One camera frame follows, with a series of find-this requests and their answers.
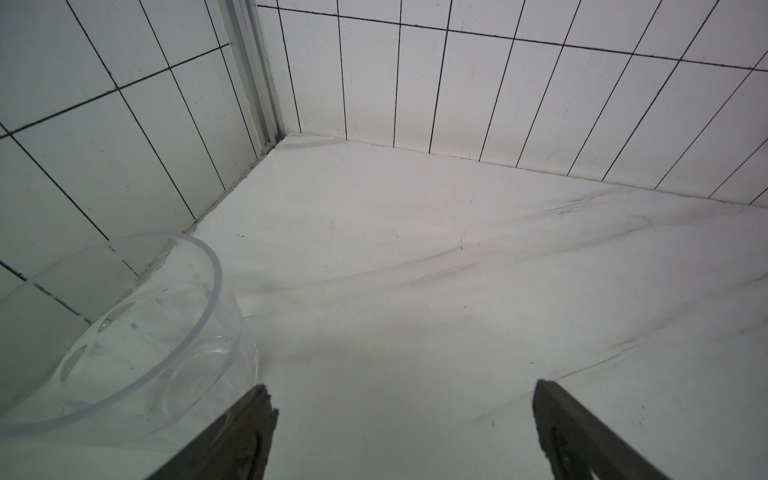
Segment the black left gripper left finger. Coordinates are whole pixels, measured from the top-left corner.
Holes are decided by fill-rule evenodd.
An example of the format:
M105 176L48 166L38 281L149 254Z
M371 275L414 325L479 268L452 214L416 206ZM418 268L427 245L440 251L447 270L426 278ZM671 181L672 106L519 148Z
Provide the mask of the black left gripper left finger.
M265 385L249 390L150 475L152 479L262 479L279 410Z

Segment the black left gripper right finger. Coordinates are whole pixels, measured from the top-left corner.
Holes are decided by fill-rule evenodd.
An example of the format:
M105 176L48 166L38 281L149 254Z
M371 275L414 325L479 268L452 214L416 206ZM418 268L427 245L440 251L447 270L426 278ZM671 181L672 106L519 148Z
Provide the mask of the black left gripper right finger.
M540 447L556 479L667 477L554 381L537 381L532 410Z

